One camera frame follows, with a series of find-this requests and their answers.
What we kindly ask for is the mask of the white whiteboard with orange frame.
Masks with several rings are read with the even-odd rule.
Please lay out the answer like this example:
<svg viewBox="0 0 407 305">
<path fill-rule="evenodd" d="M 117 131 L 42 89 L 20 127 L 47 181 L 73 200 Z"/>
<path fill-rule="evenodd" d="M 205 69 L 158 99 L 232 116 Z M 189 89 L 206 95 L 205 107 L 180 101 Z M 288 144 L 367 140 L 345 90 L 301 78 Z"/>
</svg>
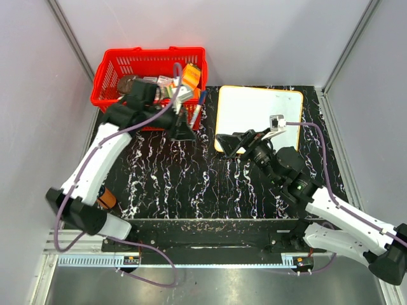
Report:
<svg viewBox="0 0 407 305">
<path fill-rule="evenodd" d="M 303 94 L 245 86 L 222 86 L 219 89 L 216 134 L 231 135 L 270 126 L 271 115 L 283 115 L 288 122 L 299 123 L 303 112 Z"/>
</svg>

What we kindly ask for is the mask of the blue capped whiteboard marker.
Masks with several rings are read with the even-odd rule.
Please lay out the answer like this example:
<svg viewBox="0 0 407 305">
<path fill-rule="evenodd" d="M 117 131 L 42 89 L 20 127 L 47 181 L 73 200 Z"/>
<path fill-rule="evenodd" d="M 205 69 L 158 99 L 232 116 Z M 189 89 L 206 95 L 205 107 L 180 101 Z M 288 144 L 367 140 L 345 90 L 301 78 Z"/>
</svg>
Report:
<svg viewBox="0 0 407 305">
<path fill-rule="evenodd" d="M 190 127 L 193 128 L 197 119 L 198 119 L 198 115 L 200 114 L 201 108 L 205 103 L 205 99 L 207 97 L 207 90 L 204 90 L 201 92 L 200 98 L 198 99 L 198 104 L 195 107 L 195 110 L 193 112 L 193 116 L 190 120 Z"/>
</svg>

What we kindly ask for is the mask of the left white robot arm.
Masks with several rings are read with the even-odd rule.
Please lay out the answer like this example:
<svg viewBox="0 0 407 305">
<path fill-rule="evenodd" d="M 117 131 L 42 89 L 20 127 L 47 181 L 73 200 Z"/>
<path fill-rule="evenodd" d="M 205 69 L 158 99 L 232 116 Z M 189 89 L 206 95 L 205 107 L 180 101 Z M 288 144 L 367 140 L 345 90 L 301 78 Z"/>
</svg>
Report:
<svg viewBox="0 0 407 305">
<path fill-rule="evenodd" d="M 137 245 L 138 237 L 132 225 L 96 207 L 102 183 L 122 150 L 134 134 L 146 126 L 167 131 L 173 141 L 195 140 L 187 111 L 179 97 L 186 93 L 180 78 L 168 88 L 170 102 L 162 107 L 155 103 L 156 83 L 136 79 L 130 93 L 111 104 L 104 113 L 97 134 L 72 175 L 59 188 L 49 188 L 46 200 L 60 221 L 74 226 L 88 235 L 109 236 L 124 251 Z"/>
</svg>

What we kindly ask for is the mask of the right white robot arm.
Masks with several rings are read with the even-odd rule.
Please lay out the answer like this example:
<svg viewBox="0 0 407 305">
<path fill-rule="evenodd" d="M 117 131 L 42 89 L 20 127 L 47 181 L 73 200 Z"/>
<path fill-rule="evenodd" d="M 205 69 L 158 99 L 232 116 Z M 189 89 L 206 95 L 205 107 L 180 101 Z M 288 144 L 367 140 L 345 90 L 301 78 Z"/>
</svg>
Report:
<svg viewBox="0 0 407 305">
<path fill-rule="evenodd" d="M 223 152 L 233 158 L 252 161 L 275 186 L 281 197 L 295 208 L 320 217 L 332 225 L 327 229 L 301 221 L 289 244 L 298 252 L 318 248 L 360 262 L 382 281 L 399 286 L 406 274 L 406 224 L 383 222 L 337 198 L 329 186 L 322 186 L 305 172 L 305 161 L 293 147 L 274 150 L 273 132 L 217 134 Z"/>
</svg>

